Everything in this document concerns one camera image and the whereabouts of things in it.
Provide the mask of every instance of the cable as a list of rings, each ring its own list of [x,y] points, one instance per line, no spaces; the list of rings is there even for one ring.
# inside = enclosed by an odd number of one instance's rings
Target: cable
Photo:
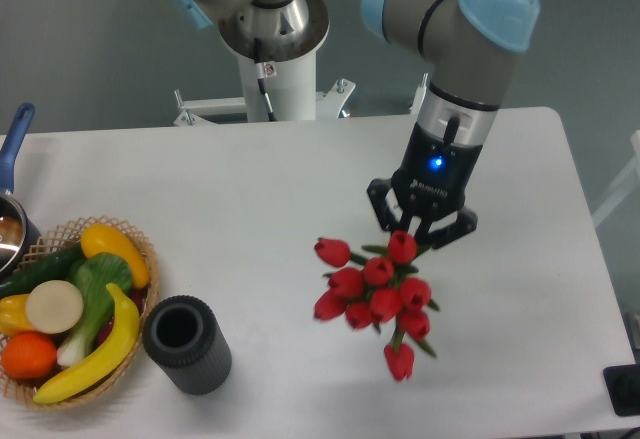
[[[276,115],[273,112],[273,106],[271,105],[271,99],[269,99],[269,94],[267,93],[267,88],[264,84],[264,70],[260,70],[260,46],[262,42],[257,37],[253,40],[253,62],[256,64],[256,68],[258,69],[258,89],[260,89],[260,94],[264,98],[264,104],[267,108],[267,117],[269,118],[269,122],[276,122]]]
[[[629,439],[631,436],[634,436],[636,432],[640,432],[640,427],[634,427],[633,429],[630,429],[622,436],[620,436],[620,439]]]

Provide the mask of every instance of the blue pot handle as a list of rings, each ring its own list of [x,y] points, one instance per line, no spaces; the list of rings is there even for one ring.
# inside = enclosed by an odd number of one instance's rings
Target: blue pot handle
[[[33,104],[24,103],[16,111],[9,133],[0,149],[0,191],[13,192],[13,171],[16,157],[36,112]]]

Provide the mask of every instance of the cucumber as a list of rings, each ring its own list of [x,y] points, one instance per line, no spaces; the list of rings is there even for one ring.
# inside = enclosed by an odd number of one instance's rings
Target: cucumber
[[[73,263],[80,259],[84,259],[84,254],[79,242],[48,254],[39,261],[14,271],[0,282],[0,299],[16,294],[28,294],[46,281],[64,280]]]

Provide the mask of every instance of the white table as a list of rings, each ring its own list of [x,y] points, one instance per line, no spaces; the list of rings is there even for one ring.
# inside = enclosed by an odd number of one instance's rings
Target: white table
[[[211,305],[232,353],[209,396],[144,353],[95,405],[43,414],[0,401],[0,437],[503,438],[640,425],[601,371],[633,361],[557,114],[500,112],[467,188],[474,234],[419,261],[442,312],[396,384],[372,330],[312,320],[318,236],[384,242],[365,194],[390,177],[413,119],[29,136],[16,197],[46,230],[129,219],[155,243],[161,296]]]

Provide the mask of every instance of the floor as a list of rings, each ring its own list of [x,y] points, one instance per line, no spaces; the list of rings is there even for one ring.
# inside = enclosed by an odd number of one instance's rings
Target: floor
[[[593,209],[640,129],[640,0],[540,1],[505,105],[560,113]],[[346,77],[353,115],[406,112],[429,65],[369,34],[359,0],[325,2],[319,89]],[[0,0],[0,25],[0,134],[24,101],[38,107],[32,131],[50,132],[169,126],[177,88],[185,100],[241,95],[215,28],[192,30],[169,0]],[[598,230],[622,312],[640,310],[639,219],[640,191]]]

